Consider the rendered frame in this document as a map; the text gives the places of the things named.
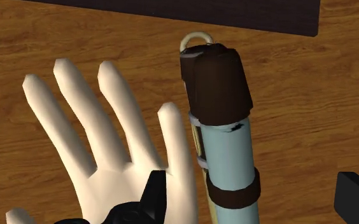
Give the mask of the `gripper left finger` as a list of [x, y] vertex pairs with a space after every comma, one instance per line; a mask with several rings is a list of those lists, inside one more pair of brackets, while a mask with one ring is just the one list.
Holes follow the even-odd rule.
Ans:
[[82, 217], [66, 218], [54, 224], [164, 224], [167, 208], [165, 171], [151, 171], [146, 183], [131, 186], [119, 175], [97, 174], [79, 194]]

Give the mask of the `white hand figure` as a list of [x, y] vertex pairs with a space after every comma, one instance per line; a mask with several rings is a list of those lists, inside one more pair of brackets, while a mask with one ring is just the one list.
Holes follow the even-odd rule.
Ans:
[[110, 62], [98, 71], [99, 88], [125, 132], [121, 139], [109, 116], [77, 67], [57, 59], [53, 74], [60, 92], [83, 126], [86, 150], [46, 83], [28, 74], [22, 87], [28, 105], [55, 146], [74, 185], [82, 216], [101, 224], [109, 210], [141, 197], [151, 171], [167, 173], [164, 224], [198, 224], [197, 188], [186, 132], [178, 107], [163, 104], [158, 119], [168, 164], [162, 165], [141, 110], [126, 80]]

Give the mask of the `light blue bottle brown cap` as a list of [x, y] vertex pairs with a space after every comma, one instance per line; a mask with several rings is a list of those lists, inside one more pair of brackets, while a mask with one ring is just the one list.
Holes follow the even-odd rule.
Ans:
[[253, 101], [241, 58], [202, 31], [187, 34], [179, 51], [213, 224], [260, 224], [260, 174], [249, 119]]

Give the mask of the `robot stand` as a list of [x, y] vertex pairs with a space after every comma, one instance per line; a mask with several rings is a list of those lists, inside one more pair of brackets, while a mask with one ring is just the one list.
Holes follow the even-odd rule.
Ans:
[[24, 0], [314, 37], [320, 0]]

